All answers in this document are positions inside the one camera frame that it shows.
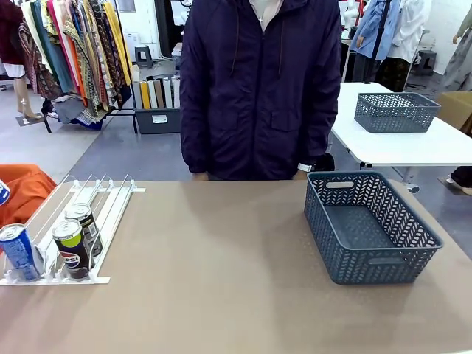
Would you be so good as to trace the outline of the black pouch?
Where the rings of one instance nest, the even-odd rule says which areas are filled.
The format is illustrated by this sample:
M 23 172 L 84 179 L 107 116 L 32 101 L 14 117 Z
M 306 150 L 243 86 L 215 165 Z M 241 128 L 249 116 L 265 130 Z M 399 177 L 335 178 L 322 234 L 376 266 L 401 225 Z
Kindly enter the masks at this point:
M 330 172 L 335 170 L 335 161 L 330 153 L 317 156 L 312 166 L 313 172 Z

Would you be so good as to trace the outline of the black Pepsi can green band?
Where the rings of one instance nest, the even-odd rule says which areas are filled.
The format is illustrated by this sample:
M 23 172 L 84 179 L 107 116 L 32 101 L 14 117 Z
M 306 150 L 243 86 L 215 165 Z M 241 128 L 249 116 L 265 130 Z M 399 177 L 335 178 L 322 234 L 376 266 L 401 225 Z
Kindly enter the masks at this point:
M 87 278 L 91 270 L 91 251 L 80 222 L 74 219 L 61 221 L 52 230 L 52 237 L 70 277 L 74 280 Z

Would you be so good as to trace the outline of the blue Pepsi can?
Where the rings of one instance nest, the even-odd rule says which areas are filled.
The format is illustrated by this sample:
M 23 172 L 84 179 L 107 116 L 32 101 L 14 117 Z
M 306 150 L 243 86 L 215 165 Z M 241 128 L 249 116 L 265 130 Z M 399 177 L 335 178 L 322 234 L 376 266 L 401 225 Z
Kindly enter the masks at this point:
M 23 281 L 36 281 L 41 277 L 43 263 L 40 254 L 23 224 L 13 223 L 0 229 L 0 248 Z

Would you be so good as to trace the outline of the navy sleeved right forearm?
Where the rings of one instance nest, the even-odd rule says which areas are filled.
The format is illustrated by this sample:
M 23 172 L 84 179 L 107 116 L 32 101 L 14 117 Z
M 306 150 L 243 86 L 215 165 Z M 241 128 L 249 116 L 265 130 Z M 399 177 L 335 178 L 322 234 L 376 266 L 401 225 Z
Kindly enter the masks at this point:
M 209 166 L 208 91 L 199 82 L 181 79 L 181 152 L 189 171 L 201 174 Z

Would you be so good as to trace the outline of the navy sleeved left forearm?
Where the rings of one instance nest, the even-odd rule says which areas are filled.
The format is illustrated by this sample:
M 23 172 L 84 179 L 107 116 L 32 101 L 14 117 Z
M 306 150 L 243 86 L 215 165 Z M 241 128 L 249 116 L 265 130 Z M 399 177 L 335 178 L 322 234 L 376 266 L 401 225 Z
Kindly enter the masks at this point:
M 338 113 L 340 82 L 310 84 L 302 99 L 302 128 L 298 163 L 303 172 L 312 171 L 329 145 L 329 135 Z

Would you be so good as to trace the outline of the grey bin with fabric rolls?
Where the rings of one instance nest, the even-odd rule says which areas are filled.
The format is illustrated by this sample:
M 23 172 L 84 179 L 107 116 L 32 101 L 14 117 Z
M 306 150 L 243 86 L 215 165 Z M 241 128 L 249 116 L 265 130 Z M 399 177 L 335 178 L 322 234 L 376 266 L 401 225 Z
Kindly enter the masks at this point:
M 133 81 L 133 93 L 134 122 L 141 134 L 180 132 L 179 76 Z

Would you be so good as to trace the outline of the person in navy jacket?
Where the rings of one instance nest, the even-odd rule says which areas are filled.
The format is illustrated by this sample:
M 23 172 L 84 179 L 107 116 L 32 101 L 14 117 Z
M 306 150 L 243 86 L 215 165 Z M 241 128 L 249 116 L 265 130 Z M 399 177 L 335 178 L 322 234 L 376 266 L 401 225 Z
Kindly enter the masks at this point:
M 337 0 L 193 0 L 181 79 L 208 91 L 209 179 L 303 179 L 302 99 L 339 80 Z

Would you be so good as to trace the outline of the grey plastic stool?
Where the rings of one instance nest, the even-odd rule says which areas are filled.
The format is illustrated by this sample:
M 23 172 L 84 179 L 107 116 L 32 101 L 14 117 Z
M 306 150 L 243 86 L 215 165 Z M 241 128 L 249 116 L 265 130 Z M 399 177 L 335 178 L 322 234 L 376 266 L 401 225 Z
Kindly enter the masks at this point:
M 417 65 L 415 74 L 418 76 L 432 76 L 437 59 L 437 53 L 432 50 L 419 51 L 420 62 Z
M 152 68 L 153 59 L 148 46 L 136 46 L 135 50 L 135 62 L 140 68 Z

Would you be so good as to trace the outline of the clothes rack with colourful garments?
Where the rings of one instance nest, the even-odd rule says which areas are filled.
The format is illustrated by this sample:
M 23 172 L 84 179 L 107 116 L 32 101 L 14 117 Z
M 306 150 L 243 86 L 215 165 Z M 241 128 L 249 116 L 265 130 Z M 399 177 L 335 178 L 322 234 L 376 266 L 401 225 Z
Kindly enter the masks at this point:
M 115 0 L 26 0 L 18 29 L 43 119 L 93 131 L 133 98 L 131 58 Z

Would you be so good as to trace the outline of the orange cloth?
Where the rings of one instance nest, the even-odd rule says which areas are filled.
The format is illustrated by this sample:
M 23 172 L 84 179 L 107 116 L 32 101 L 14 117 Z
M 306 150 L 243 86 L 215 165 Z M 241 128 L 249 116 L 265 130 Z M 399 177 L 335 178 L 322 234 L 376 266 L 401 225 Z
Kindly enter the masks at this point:
M 8 201 L 0 205 L 0 229 L 25 224 L 57 186 L 36 164 L 0 164 L 0 180 L 10 188 Z

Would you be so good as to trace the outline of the grey-blue plastic basket with label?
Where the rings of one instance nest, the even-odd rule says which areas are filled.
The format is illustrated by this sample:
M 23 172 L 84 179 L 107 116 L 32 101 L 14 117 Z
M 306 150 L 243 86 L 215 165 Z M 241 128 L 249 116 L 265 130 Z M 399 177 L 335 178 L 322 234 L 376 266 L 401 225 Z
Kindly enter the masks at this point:
M 441 105 L 421 94 L 358 94 L 354 120 L 370 133 L 425 133 Z

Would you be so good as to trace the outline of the mannequin with blue shirt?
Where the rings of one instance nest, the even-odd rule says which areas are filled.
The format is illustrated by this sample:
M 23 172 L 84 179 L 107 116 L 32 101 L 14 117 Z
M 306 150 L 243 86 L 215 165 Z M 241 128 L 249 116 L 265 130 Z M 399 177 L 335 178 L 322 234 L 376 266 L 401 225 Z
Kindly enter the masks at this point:
M 378 29 L 387 0 L 370 0 L 367 10 L 359 23 L 350 50 L 355 52 L 352 82 L 373 81 L 383 60 L 386 59 L 400 12 L 400 0 L 390 0 L 381 42 L 372 70 L 368 74 L 369 63 L 377 40 Z

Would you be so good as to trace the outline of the black stand pole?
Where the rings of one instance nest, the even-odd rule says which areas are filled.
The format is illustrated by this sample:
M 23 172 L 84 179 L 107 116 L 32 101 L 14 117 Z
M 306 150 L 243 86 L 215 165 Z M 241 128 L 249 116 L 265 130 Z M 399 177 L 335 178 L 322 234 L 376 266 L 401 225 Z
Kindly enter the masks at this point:
M 373 50 L 372 50 L 372 57 L 369 59 L 369 63 L 368 63 L 368 66 L 367 66 L 367 72 L 364 75 L 364 83 L 365 84 L 370 84 L 370 82 L 371 82 L 372 70 L 373 70 L 373 66 L 374 66 L 374 64 L 377 60 L 378 49 L 380 47 L 381 39 L 382 39 L 382 36 L 383 36 L 383 33 L 384 33 L 384 27 L 385 27 L 386 19 L 387 19 L 387 16 L 388 16 L 390 4 L 391 4 L 391 0 L 385 0 L 385 5 L 383 7 L 381 20 L 380 20 L 379 25 L 378 25 L 378 32 L 377 32 L 376 39 L 375 39 L 375 45 L 374 45 Z

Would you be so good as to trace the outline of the seated person dark trousers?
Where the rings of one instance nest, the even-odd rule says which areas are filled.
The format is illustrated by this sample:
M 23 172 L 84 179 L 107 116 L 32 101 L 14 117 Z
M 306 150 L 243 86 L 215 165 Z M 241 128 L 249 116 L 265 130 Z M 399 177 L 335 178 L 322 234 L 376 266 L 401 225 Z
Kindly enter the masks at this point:
M 466 195 L 472 196 L 472 166 L 461 166 L 455 169 L 446 182 Z

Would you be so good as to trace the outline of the cardboard box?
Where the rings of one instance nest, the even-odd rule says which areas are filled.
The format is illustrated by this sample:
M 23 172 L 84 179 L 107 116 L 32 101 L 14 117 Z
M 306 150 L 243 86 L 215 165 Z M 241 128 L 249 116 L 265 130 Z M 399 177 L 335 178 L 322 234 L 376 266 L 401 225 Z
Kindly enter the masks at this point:
M 472 91 L 444 92 L 437 117 L 462 133 L 472 136 Z

